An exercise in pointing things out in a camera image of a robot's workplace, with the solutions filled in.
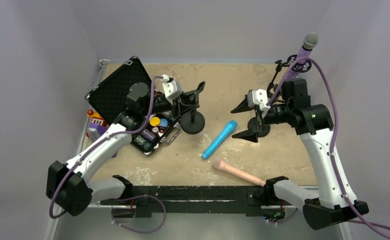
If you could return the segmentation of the blue microphone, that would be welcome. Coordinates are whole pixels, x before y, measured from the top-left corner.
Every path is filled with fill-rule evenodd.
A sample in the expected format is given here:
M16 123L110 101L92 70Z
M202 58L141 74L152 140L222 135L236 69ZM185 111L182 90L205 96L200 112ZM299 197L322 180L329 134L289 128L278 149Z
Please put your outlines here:
M222 131L211 142L211 144L205 149L201 157L206 160L212 156L212 154L220 147L220 145L232 134L237 128L238 123L235 120L230 120L226 123Z

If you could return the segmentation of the purple glitter microphone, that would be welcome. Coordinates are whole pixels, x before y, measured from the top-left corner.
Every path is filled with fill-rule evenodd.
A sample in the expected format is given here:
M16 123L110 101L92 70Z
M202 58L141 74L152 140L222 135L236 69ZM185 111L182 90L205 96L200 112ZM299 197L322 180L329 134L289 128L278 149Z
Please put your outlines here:
M315 32L309 33L304 37L303 44L295 57L295 60L302 60L299 60L294 67L288 71L286 79L295 79L300 73L306 73L311 68L310 61L305 58L310 56L312 50L317 46L318 42L319 35Z

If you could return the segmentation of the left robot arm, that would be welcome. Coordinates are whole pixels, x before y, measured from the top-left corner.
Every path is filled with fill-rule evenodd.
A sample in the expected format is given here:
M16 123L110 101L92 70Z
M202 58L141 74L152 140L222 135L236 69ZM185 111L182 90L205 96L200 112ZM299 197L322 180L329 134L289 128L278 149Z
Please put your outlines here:
M92 144L66 162L53 162L48 168L46 196L51 200L49 216L56 219L54 206L72 216L89 204L120 199L130 185L118 175L92 182L95 173L120 149L130 145L150 124L155 115L171 112L174 120L191 119L199 107L199 94L205 88L183 91L166 75L160 77L163 91L156 91L155 79L105 80L86 95L87 102L105 120L108 129Z

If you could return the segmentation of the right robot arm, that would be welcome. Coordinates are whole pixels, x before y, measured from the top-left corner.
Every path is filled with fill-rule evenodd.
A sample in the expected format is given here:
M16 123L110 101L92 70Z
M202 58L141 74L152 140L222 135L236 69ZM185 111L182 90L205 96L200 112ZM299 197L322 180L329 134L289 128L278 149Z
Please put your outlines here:
M263 193L254 195L256 201L267 206L287 202L302 211L314 230L367 214L368 204L358 200L351 189L332 141L335 127L329 109L323 104L311 103L307 82L302 78L284 81L280 93L282 103L268 107L266 90L250 90L232 113L253 110L254 124L233 137L256 143L267 126L289 124L306 148L318 191L309 191L279 176L266 180Z

